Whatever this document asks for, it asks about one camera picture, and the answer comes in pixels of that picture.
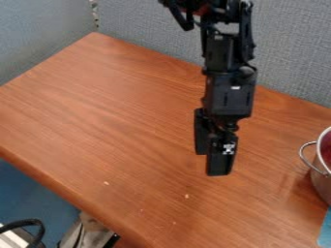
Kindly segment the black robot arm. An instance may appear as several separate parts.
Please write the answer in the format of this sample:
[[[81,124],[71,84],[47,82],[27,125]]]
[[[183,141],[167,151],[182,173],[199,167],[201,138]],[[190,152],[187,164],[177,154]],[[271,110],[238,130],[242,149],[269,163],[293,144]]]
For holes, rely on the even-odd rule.
[[[158,0],[186,31],[201,30],[206,90],[194,111],[195,153],[206,173],[231,173],[239,138],[238,122],[253,114],[258,68],[251,0]]]

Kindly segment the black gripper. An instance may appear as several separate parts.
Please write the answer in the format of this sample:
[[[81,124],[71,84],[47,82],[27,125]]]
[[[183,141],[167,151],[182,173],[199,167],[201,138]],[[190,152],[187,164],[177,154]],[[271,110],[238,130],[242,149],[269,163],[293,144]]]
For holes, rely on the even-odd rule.
[[[194,111],[195,153],[207,155],[207,174],[231,173],[238,148],[238,122],[253,114],[258,70],[243,65],[229,71],[205,69],[202,108]]]

